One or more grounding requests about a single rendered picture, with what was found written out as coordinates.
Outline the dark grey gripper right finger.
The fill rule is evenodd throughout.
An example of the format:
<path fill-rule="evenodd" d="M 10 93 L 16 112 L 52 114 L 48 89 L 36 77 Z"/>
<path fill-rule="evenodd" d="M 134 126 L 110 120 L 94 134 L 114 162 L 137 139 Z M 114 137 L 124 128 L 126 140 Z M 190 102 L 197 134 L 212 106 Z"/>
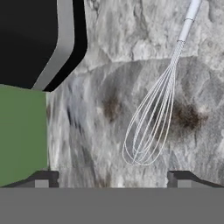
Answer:
<path fill-rule="evenodd" d="M 221 188 L 221 185 L 198 178 L 190 171 L 168 171 L 168 188 Z"/>

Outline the green drawer front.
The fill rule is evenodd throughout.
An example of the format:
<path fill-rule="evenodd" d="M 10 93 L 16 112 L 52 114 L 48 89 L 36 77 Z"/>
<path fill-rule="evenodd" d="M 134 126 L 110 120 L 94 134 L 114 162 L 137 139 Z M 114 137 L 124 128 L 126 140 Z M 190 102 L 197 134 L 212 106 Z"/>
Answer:
<path fill-rule="evenodd" d="M 0 85 L 0 186 L 47 167 L 46 94 Z"/>

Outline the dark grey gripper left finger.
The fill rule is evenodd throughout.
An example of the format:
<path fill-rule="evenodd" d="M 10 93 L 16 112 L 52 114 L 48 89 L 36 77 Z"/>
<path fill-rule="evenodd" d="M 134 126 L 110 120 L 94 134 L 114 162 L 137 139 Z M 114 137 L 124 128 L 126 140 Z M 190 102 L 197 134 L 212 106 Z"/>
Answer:
<path fill-rule="evenodd" d="M 57 171 L 35 171 L 28 178 L 6 185 L 6 187 L 51 188 L 59 186 Z"/>

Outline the black and silver appliance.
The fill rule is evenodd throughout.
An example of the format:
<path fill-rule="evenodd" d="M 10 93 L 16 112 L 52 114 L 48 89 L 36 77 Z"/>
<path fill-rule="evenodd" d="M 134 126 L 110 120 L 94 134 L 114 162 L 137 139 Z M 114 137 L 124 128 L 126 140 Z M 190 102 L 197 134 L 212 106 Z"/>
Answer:
<path fill-rule="evenodd" d="M 0 0 L 0 84 L 52 92 L 87 49 L 84 0 Z"/>

